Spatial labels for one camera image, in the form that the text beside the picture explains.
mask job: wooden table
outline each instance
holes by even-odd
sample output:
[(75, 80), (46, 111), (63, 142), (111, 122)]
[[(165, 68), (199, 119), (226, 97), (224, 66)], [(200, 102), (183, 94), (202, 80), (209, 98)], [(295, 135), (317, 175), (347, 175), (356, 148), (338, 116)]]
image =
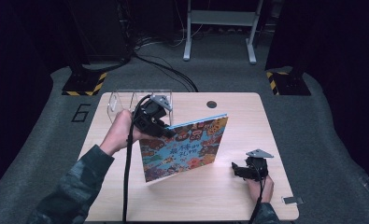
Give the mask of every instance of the wooden table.
[[(106, 108), (110, 93), (103, 94), (85, 139), (80, 157), (94, 144), (101, 144), (111, 121)], [(215, 101), (216, 108), (206, 103)], [(128, 221), (234, 221), (249, 220), (254, 203), (246, 182), (237, 176), (231, 162), (246, 166), (246, 152), (262, 149), (270, 176), (275, 181), (271, 204), (280, 220), (299, 216), (296, 204), (284, 204), (291, 197), (274, 136), (263, 103), (257, 93), (173, 92), (174, 123), (227, 113), (228, 124), (214, 163), (146, 183), (139, 144), (133, 146), (129, 179)], [(91, 207), (87, 221), (119, 221), (123, 208), (123, 173), (126, 149), (114, 155), (102, 190)]]

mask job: patterned sleeve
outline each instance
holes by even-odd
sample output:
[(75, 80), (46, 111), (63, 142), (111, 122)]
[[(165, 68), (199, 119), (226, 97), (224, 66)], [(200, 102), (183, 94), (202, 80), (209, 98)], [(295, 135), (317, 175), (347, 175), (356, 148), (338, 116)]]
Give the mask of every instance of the patterned sleeve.
[(280, 223), (274, 208), (270, 203), (261, 203), (260, 210), (254, 220), (255, 224), (277, 224)]
[(38, 204), (27, 223), (83, 223), (113, 161), (99, 146), (92, 147)]

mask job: transparent container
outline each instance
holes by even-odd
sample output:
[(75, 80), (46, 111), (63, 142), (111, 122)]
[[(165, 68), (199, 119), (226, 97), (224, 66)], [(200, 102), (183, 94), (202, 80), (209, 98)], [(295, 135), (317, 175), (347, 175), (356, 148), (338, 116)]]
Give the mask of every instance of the transparent container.
[[(107, 105), (107, 114), (112, 121), (118, 113), (123, 109), (135, 111), (138, 102), (141, 101), (147, 95), (162, 95), (165, 96), (171, 107), (173, 108), (173, 98), (171, 90), (115, 90), (111, 93)], [(173, 125), (173, 109), (165, 109), (167, 116), (161, 118), (161, 120), (168, 125)]]

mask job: colorful book cover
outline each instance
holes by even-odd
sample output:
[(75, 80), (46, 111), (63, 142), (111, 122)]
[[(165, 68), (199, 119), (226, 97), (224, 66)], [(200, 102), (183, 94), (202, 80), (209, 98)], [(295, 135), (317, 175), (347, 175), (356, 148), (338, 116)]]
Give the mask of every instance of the colorful book cover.
[(227, 121), (226, 114), (198, 119), (169, 127), (172, 138), (140, 140), (146, 182), (212, 163)]

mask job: human arm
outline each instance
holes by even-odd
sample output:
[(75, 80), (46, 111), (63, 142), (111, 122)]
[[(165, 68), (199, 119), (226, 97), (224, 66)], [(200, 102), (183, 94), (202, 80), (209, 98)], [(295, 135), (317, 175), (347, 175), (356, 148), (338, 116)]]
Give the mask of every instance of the human arm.
[[(128, 110), (120, 112), (100, 147), (93, 146), (76, 162), (52, 194), (38, 204), (27, 223), (83, 223), (114, 161), (112, 155), (127, 147), (131, 122)], [(150, 137), (134, 128), (134, 142), (142, 138)]]
[[(250, 198), (253, 202), (257, 202), (260, 197), (261, 186), (260, 182), (251, 179), (246, 179), (248, 189), (250, 191)], [(274, 193), (274, 181), (268, 175), (263, 183), (263, 195), (257, 216), (254, 219), (255, 224), (275, 224), (280, 223), (277, 214), (270, 204), (272, 195)]]

